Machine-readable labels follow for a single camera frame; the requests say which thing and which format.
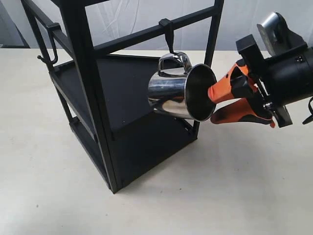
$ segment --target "table surface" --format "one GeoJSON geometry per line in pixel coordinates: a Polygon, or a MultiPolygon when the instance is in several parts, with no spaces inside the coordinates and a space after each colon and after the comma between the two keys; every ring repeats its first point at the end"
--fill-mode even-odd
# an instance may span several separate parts
{"type": "MultiPolygon", "coordinates": [[[[312,232],[313,125],[301,124],[307,100],[288,106],[294,125],[282,129],[207,121],[199,140],[112,195],[71,132],[38,54],[0,49],[0,234],[312,232]]],[[[203,61],[203,51],[187,54],[203,61]]],[[[239,58],[215,52],[216,76],[239,58]]]]}

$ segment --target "stainless steel pitcher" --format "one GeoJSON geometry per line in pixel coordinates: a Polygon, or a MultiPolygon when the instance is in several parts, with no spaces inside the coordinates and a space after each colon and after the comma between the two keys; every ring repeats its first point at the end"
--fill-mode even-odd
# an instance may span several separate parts
{"type": "Polygon", "coordinates": [[[192,66],[183,52],[166,54],[160,58],[158,71],[149,82],[149,104],[160,114],[205,121],[216,107],[207,94],[215,83],[209,66],[192,66]]]}

